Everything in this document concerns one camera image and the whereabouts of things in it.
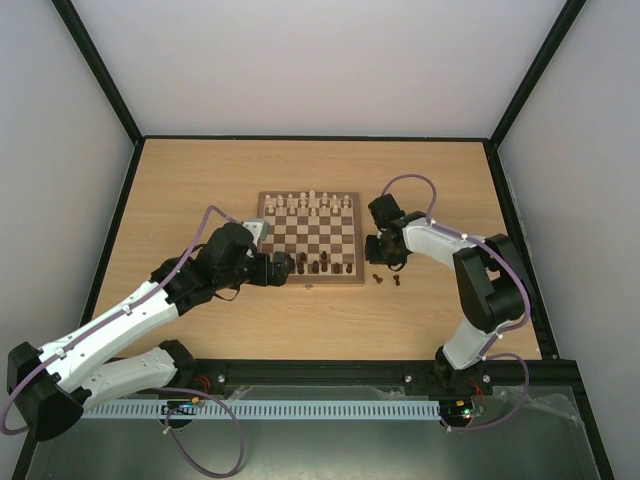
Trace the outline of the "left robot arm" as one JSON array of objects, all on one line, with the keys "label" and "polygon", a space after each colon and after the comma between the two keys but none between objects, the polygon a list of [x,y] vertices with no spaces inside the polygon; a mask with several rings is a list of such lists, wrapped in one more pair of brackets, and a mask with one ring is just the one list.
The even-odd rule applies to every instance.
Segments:
[{"label": "left robot arm", "polygon": [[76,331],[8,355],[7,390],[36,440],[51,440],[105,402],[147,389],[185,388],[197,366],[178,340],[124,360],[115,354],[152,330],[244,284],[282,286],[295,269],[290,254],[260,253],[268,224],[228,222],[209,240],[164,261],[134,292]]}]

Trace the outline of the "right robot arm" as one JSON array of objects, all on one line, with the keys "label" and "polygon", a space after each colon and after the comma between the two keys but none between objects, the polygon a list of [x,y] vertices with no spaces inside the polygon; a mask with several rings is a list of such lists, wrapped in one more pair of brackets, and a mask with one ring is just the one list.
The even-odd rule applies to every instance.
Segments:
[{"label": "right robot arm", "polygon": [[416,211],[400,209],[384,194],[368,205],[375,235],[366,237],[365,259],[399,271],[409,256],[429,257],[455,273],[463,320],[434,357],[437,392],[454,394],[481,375],[491,346],[520,328],[532,313],[531,282],[511,239],[503,234],[474,236]]}]

